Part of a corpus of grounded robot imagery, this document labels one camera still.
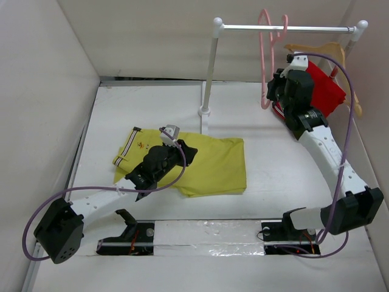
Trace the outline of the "yellow-green trousers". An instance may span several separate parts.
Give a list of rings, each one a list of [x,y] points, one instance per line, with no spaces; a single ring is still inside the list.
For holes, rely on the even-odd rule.
[[[179,139],[198,150],[193,162],[172,185],[187,197],[240,194],[247,188],[244,140],[218,139],[199,133],[179,133]],[[160,131],[134,128],[114,158],[114,182],[130,173],[153,146],[160,145]]]

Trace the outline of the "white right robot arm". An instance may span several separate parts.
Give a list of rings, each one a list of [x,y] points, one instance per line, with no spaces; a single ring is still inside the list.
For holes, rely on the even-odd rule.
[[[278,69],[267,88],[268,98],[280,104],[286,126],[311,155],[335,201],[327,207],[302,207],[284,213],[283,236],[293,240],[304,229],[328,229],[330,234],[338,235],[372,223],[383,202],[383,193],[378,187],[368,187],[352,166],[342,161],[343,151],[335,142],[326,117],[311,106],[311,75],[302,70]]]

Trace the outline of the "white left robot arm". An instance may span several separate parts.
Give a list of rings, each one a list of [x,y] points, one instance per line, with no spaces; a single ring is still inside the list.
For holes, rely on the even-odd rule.
[[[160,191],[158,182],[174,167],[185,169],[194,160],[197,148],[184,140],[167,141],[150,148],[143,161],[112,187],[95,187],[95,194],[67,202],[62,194],[48,201],[48,209],[35,228],[33,235],[54,264],[69,260],[84,243],[84,231],[96,220],[111,214],[123,218],[114,233],[98,241],[134,243],[145,236],[146,229],[126,210],[129,203],[137,202],[152,192]]]

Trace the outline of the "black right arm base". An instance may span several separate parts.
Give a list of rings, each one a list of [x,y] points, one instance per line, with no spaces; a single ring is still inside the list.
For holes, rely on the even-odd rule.
[[[263,242],[264,253],[270,255],[320,255],[315,230],[287,231],[281,220],[263,220],[257,238]]]

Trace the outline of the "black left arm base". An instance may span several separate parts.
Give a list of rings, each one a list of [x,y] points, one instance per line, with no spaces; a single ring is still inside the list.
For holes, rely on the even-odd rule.
[[[155,221],[137,221],[127,210],[116,210],[126,224],[118,237],[98,241],[96,253],[100,256],[153,256]]]

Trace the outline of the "wooden hanger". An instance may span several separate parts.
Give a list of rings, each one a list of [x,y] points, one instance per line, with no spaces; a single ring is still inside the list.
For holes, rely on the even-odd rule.
[[[348,53],[349,47],[344,49],[340,43],[336,42],[328,42],[321,46],[307,46],[302,44],[286,44],[284,46],[285,49],[289,50],[290,52],[306,52],[306,53],[318,53],[318,54],[325,54],[337,61],[339,64],[343,66],[344,69],[346,69],[346,57]],[[333,81],[335,81],[338,85],[342,84],[346,86],[348,84],[346,76],[344,73],[341,73],[338,70],[335,70],[335,68],[332,69],[330,75],[329,75]],[[357,117],[362,117],[362,106],[359,103],[359,99],[357,98],[356,93],[351,94],[351,91],[349,88],[344,87],[343,89],[346,92],[346,99],[344,103],[348,106],[351,105],[351,101],[353,100],[353,110]]]

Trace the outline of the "red folded shorts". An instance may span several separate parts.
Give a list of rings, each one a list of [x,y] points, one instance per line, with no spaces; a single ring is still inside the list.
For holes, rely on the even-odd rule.
[[[330,78],[325,75],[325,73],[313,62],[309,61],[306,72],[311,75],[314,81],[314,90],[311,102],[312,108],[303,114],[298,114],[287,119],[291,120],[297,116],[302,116],[304,114],[310,115],[313,113],[316,113],[326,119],[340,104],[345,101],[346,93],[340,88],[340,86],[331,81]]]

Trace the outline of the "white metal clothes rack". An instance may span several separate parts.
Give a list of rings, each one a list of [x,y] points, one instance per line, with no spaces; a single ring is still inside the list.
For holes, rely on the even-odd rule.
[[[213,34],[210,55],[208,59],[208,68],[206,81],[203,83],[203,96],[202,104],[198,110],[198,114],[201,118],[200,132],[202,134],[208,133],[208,117],[211,113],[209,107],[210,93],[213,82],[213,71],[215,67],[216,51],[218,47],[218,40],[222,32],[224,31],[253,31],[258,33],[276,33],[275,40],[282,39],[285,33],[330,33],[330,34],[349,34],[351,39],[346,45],[345,56],[348,56],[355,44],[358,42],[364,31],[368,27],[368,21],[360,20],[355,26],[351,27],[315,27],[315,26],[288,26],[288,19],[283,16],[283,25],[275,26],[269,23],[257,24],[257,25],[231,25],[224,24],[223,20],[216,17],[213,20]]]

